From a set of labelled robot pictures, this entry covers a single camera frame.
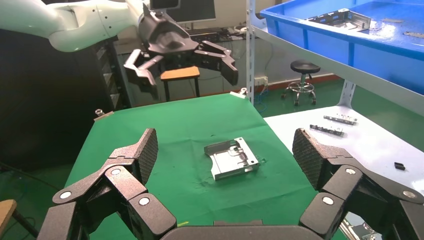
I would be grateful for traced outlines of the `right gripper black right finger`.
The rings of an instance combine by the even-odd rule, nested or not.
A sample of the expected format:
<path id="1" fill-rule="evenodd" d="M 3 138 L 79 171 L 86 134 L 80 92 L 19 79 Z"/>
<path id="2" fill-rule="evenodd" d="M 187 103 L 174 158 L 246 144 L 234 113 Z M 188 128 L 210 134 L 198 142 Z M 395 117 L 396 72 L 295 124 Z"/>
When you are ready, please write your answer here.
<path id="1" fill-rule="evenodd" d="M 319 143 L 299 128 L 293 157 L 317 191 L 299 223 L 324 240 L 331 239 L 347 213 L 360 216 L 384 240 L 424 237 L 424 197 L 379 175 L 345 149 Z"/>

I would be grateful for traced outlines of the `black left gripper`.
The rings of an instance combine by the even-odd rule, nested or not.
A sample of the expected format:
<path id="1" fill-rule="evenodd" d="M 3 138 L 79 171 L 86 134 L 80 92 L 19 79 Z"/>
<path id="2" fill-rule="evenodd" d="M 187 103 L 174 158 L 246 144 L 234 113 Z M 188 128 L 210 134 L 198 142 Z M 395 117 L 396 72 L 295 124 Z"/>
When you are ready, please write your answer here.
<path id="1" fill-rule="evenodd" d="M 139 19 L 138 35 L 148 53 L 134 49 L 125 61 L 127 79 L 138 86 L 141 92 L 159 99 L 156 78 L 164 71 L 163 58 L 183 58 L 192 55 L 194 65 L 220 72 L 229 84 L 238 84 L 239 71 L 232 58 L 232 51 L 204 40 L 193 41 L 190 35 L 167 13 L 151 10 L 144 3 L 143 15 Z"/>

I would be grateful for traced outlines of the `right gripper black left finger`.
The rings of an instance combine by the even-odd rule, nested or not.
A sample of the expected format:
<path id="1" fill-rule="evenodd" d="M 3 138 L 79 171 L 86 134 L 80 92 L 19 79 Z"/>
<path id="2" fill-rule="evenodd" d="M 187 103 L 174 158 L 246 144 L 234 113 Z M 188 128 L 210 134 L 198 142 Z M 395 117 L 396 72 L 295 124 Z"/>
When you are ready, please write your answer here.
<path id="1" fill-rule="evenodd" d="M 138 240 L 159 240 L 177 227 L 175 216 L 146 184 L 158 156 L 157 132 L 115 149 L 99 170 L 59 190 L 38 234 L 40 240 L 87 240 L 117 214 Z"/>

